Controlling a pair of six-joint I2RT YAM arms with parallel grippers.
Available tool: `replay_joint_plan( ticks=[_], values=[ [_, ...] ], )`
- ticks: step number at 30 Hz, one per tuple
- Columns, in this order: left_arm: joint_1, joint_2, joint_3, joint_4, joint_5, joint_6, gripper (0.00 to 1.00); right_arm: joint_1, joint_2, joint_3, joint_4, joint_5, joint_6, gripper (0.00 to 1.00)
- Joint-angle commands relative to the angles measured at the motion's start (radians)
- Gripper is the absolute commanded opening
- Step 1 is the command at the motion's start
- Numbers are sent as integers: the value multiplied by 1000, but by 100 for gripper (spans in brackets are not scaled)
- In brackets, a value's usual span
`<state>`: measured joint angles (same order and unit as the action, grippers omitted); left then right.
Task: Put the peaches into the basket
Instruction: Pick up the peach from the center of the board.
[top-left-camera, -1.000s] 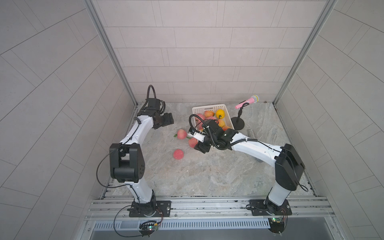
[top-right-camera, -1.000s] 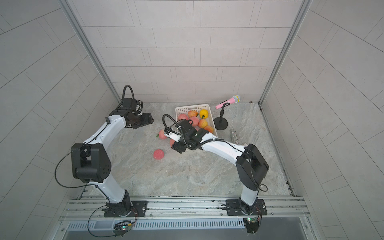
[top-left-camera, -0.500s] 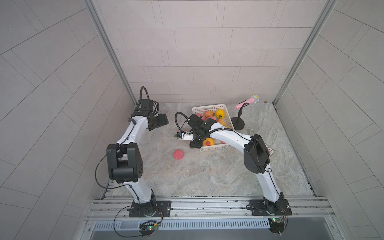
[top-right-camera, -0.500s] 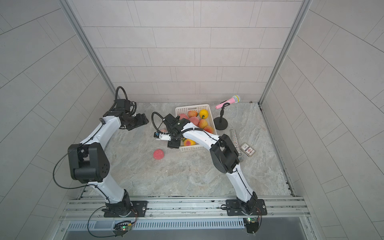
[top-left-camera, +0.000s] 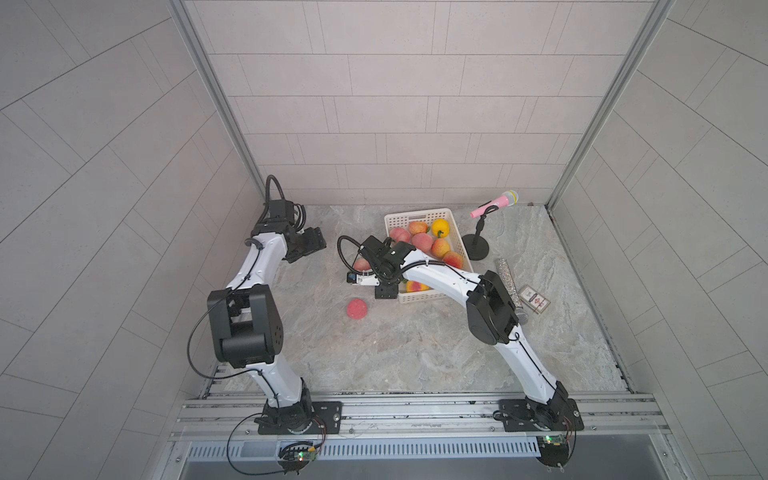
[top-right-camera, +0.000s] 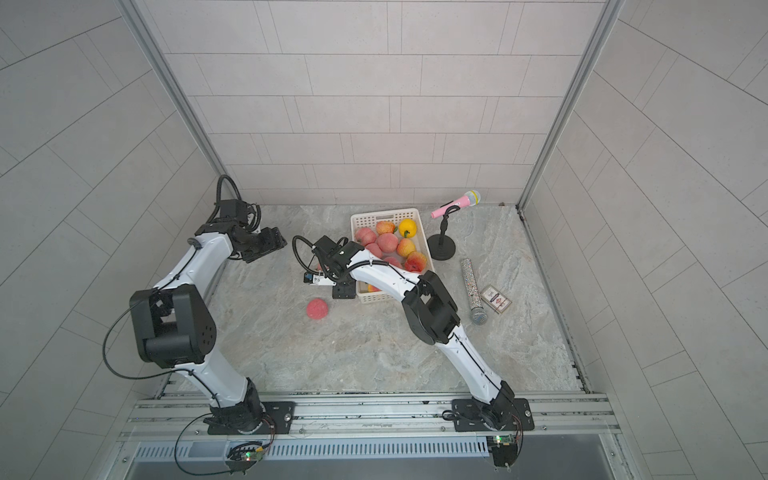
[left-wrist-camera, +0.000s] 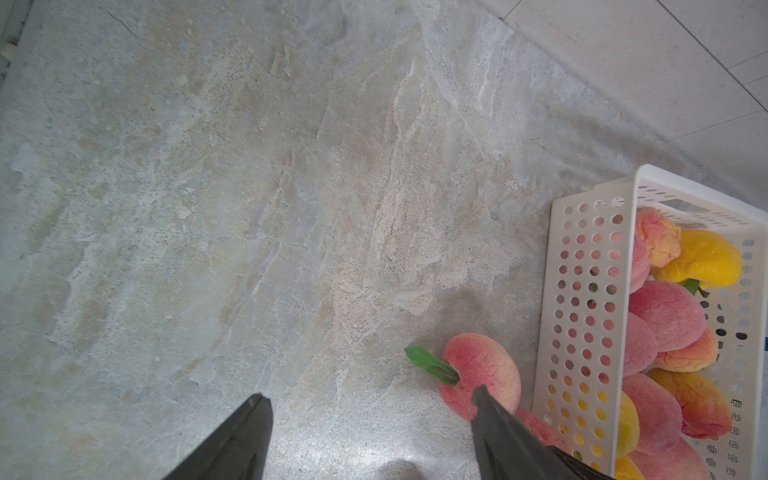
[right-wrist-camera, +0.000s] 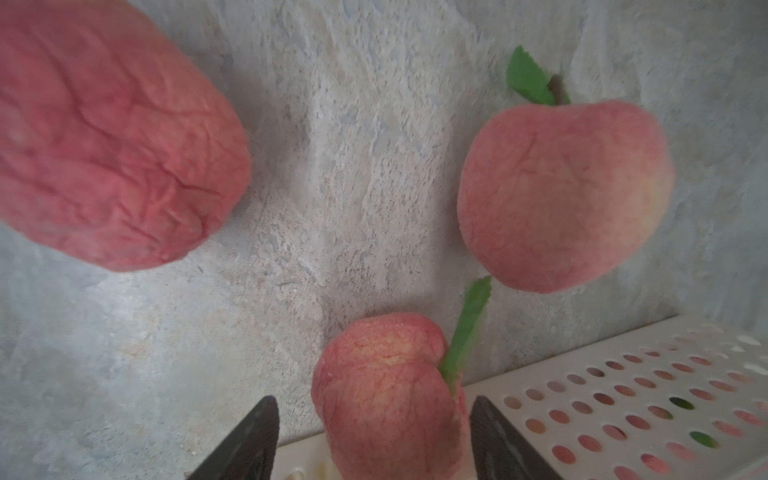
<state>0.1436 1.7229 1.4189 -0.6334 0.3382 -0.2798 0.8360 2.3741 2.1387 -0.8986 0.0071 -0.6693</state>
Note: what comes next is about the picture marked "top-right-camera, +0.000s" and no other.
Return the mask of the dark pink peach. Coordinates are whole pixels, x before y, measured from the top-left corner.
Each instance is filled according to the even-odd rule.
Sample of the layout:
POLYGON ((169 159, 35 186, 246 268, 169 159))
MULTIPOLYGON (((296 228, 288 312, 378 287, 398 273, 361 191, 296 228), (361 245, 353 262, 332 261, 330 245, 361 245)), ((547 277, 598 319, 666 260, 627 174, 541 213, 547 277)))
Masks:
POLYGON ((313 320, 321 320, 329 313, 328 304, 320 298, 312 299, 306 307, 306 315, 313 320))

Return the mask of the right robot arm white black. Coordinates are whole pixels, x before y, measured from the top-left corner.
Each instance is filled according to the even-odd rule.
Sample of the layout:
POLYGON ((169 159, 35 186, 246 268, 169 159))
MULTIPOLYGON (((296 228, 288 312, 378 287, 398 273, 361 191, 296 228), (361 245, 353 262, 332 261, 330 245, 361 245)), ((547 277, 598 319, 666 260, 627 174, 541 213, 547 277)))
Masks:
POLYGON ((522 428, 514 391, 469 340, 458 307, 435 272, 403 270, 345 238, 334 241, 323 236, 312 243, 296 235, 291 246, 307 273, 322 274, 336 284, 365 282, 399 301, 413 334, 436 346, 462 376, 483 424, 495 431, 522 428))

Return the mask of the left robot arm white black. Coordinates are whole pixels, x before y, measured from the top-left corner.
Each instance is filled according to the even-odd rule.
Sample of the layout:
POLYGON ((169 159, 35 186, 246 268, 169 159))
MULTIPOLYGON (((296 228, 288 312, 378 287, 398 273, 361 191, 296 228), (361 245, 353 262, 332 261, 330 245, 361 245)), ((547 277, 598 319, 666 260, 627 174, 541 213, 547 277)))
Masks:
POLYGON ((262 228, 261 218, 260 206, 239 193, 216 196, 211 215, 188 238, 182 259, 159 283, 135 292, 126 311, 141 360, 187 378, 205 394, 207 422, 217 432, 276 430, 253 381, 217 347, 217 327, 204 299, 227 261, 251 263, 285 247, 280 231, 262 228))

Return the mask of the pink peach with leaf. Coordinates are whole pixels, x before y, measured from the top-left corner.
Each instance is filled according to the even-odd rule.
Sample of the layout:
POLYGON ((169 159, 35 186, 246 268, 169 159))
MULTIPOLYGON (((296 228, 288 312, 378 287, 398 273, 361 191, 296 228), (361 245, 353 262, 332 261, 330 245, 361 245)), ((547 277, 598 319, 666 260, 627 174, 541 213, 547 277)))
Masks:
POLYGON ((376 242, 377 234, 368 227, 362 227, 355 232, 354 239, 356 243, 365 247, 376 242))

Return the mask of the orange pink peach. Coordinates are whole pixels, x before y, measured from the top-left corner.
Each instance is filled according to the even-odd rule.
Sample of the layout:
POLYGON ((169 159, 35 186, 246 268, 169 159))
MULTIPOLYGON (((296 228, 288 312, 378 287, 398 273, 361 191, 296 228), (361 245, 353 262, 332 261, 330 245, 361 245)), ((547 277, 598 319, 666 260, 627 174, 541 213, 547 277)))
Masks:
POLYGON ((401 239, 396 249, 397 254, 403 259, 407 259, 415 251, 416 246, 409 238, 401 239))

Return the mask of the pink peach row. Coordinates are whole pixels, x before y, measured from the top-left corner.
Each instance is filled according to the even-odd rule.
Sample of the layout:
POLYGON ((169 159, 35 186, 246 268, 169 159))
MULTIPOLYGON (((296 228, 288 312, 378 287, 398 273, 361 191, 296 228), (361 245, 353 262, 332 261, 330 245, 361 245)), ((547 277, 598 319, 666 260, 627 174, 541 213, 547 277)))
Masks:
POLYGON ((376 244, 383 253, 393 253, 397 250, 400 239, 393 233, 383 233, 376 239, 376 244))

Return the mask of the red orange peach bottom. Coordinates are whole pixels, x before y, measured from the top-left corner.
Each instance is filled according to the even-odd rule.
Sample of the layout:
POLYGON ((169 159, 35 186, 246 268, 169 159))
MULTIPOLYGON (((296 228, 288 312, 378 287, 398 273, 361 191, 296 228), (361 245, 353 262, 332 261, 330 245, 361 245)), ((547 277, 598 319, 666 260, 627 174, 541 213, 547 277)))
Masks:
POLYGON ((404 268, 413 273, 422 273, 428 267, 428 258, 425 254, 413 251, 405 259, 404 268))

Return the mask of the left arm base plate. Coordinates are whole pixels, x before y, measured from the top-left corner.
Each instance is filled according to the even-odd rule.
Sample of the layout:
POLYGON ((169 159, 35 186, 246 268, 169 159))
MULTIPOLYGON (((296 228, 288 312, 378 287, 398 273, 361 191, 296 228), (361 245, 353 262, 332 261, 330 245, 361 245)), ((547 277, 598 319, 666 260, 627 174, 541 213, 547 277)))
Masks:
POLYGON ((255 408, 234 406, 212 408, 203 419, 209 435, 288 434, 295 413, 295 402, 261 403, 255 408))

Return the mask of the white perforated plastic basket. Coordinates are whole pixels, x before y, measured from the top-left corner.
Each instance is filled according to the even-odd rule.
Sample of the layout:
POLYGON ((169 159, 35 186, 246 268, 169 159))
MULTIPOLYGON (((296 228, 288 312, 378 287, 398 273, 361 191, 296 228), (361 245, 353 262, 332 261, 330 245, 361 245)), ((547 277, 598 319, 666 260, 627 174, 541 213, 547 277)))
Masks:
MULTIPOLYGON (((428 267, 426 270, 433 270, 434 264, 430 256, 430 249, 427 244, 427 237, 423 229, 421 216, 416 208, 401 208, 401 209, 394 209, 394 210, 353 214, 350 217, 351 233, 354 236, 355 232, 362 227, 368 227, 371 230, 376 232, 375 227, 379 221, 391 221, 396 226, 395 232, 393 234, 395 234, 401 240, 403 238, 399 234, 398 225, 405 218, 411 218, 417 222, 419 231, 415 237, 409 238, 409 239, 411 239, 414 242, 416 246, 416 251, 421 252, 427 256, 428 267)), ((393 253, 383 253, 382 259, 385 256, 400 257, 396 251, 393 253)), ((405 259, 403 259, 402 257, 400 258, 402 260, 402 265, 404 267, 405 259)))

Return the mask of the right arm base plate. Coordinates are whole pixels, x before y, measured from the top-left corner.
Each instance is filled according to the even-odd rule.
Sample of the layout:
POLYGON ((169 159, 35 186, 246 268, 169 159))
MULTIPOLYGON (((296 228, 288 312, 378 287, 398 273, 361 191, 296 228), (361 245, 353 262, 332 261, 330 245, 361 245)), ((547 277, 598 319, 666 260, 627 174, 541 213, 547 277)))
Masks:
POLYGON ((482 405, 474 399, 454 399, 449 417, 457 432, 523 432, 535 429, 525 398, 503 400, 501 406, 482 405))

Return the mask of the orange wrinkled peach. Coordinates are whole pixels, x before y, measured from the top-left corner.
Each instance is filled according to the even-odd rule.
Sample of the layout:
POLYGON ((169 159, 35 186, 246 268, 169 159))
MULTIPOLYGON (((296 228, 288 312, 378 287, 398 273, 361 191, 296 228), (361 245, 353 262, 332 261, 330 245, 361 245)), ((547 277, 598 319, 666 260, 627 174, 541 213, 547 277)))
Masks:
POLYGON ((376 224, 375 229, 378 235, 393 234, 395 232, 396 226, 391 221, 379 221, 376 224))

